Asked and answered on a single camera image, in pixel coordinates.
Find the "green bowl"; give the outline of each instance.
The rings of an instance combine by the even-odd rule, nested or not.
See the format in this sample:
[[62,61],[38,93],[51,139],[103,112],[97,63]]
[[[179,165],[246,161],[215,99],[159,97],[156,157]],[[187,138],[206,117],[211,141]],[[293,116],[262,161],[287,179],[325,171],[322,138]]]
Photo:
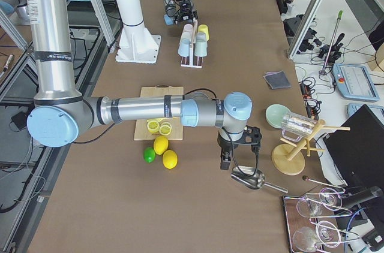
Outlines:
[[270,126],[280,129],[283,116],[290,110],[281,104],[270,105],[265,112],[265,118]]

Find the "wooden cutting board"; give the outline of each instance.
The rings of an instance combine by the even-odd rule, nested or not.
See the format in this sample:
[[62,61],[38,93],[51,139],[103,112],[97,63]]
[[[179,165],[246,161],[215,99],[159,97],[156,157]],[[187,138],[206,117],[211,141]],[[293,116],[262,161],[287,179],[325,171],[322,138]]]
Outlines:
[[[183,87],[142,87],[140,97],[156,97],[163,95],[182,95],[184,94]],[[166,118],[160,121],[160,125],[163,122],[169,122],[172,124],[172,131],[167,136],[168,140],[182,140],[182,125],[180,118]],[[136,121],[136,127],[134,129],[133,140],[154,140],[160,136],[159,133],[151,134],[146,127],[146,120],[141,119]]]

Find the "gray cloth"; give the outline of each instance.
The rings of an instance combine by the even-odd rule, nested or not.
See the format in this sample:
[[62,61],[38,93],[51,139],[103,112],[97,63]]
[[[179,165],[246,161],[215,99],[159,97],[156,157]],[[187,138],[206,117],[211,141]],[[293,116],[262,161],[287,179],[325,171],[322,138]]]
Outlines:
[[265,81],[268,83],[269,88],[279,89],[279,88],[290,88],[291,85],[288,81],[288,78],[284,71],[279,72],[266,72],[263,76]]

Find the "white desk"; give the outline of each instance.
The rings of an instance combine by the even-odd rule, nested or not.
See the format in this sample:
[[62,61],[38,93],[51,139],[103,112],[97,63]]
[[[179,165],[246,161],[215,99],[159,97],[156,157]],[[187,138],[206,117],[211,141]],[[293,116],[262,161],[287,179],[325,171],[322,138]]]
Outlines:
[[[281,19],[284,20],[286,18],[295,17],[296,15],[299,15],[299,14],[304,14],[308,7],[309,1],[310,0],[294,0],[293,10],[290,12],[290,14],[283,14],[281,16]],[[317,31],[316,36],[319,39],[323,41],[323,38],[320,38],[320,37],[325,37],[325,40],[323,42],[326,44],[329,44],[331,40],[332,33],[334,31],[334,27],[336,24],[337,15],[340,10],[343,11],[343,16],[341,18],[341,22],[340,22],[336,37],[338,37],[338,35],[342,32],[345,33],[345,38],[342,40],[342,43],[344,44],[344,46],[346,46],[353,37],[364,32],[364,30],[360,27],[358,21],[356,20],[355,16],[353,15],[351,9],[349,8],[345,0],[323,0],[322,4],[320,5],[320,8],[316,13],[316,20],[315,20],[316,22],[312,23],[311,27],[315,31]],[[368,40],[366,34],[362,34],[354,38],[347,48],[358,50],[369,44],[370,44],[370,41]],[[325,76],[325,77],[321,76],[322,79],[329,80],[329,82],[325,82],[319,79],[319,70],[321,69],[322,62],[319,62],[320,65],[308,64],[311,60],[311,57],[317,56],[316,53],[318,51],[319,49],[315,47],[315,49],[313,50],[313,53],[314,53],[313,56],[311,56],[310,54],[295,56],[294,62],[296,63],[296,72],[298,75],[298,80],[300,82],[305,77],[313,76],[316,79],[316,84],[319,85],[319,86],[316,86],[316,93],[319,93],[319,92],[330,93],[333,91],[332,88],[329,88],[326,86],[320,86],[320,85],[332,85],[331,76]],[[375,50],[372,46],[368,46],[362,49],[361,52],[373,55],[375,53]],[[373,60],[372,56],[363,55],[357,52],[350,52],[350,53],[346,53],[344,57],[345,57],[345,60],[344,60],[345,64],[363,64],[367,67],[370,73],[384,77],[384,73],[380,73],[377,71],[373,72],[370,70],[367,64],[364,64],[367,61]],[[337,63],[339,62],[343,62],[343,56],[337,61]],[[371,76],[371,78],[374,83],[384,83],[384,79],[380,77]],[[367,103],[367,104],[384,106],[384,86],[376,86],[376,89],[381,97],[381,100],[375,103]],[[316,96],[316,93],[314,94],[314,97],[323,102],[320,106],[321,112],[319,114],[319,118],[324,119],[328,125],[339,126],[343,124],[344,121],[348,119],[347,105],[349,103],[360,103],[352,100],[343,99],[337,89],[333,94],[328,94],[328,95],[318,94]],[[316,138],[320,137],[323,133],[324,132],[321,132]],[[321,147],[325,148],[325,145],[322,139],[319,140],[319,144],[321,145]],[[320,160],[322,163],[324,176],[334,185],[340,184],[341,180],[334,169],[334,163],[329,153],[324,152]],[[372,224],[368,222],[368,224],[355,227],[353,230],[359,233],[360,235],[364,235],[365,233],[369,232],[371,229],[372,229]],[[359,250],[363,248],[365,245],[363,241],[355,241],[355,242],[351,242],[351,246],[354,252],[359,252]]]

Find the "black monitor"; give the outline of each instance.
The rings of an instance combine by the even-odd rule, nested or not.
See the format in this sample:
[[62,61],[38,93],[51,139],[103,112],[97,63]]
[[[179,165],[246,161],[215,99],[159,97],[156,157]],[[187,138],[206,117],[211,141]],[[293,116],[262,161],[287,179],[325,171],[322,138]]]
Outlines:
[[[364,105],[343,126],[350,131],[336,131],[324,137],[324,142],[348,187],[378,186],[384,191],[384,125]],[[384,197],[361,206],[384,238]]]

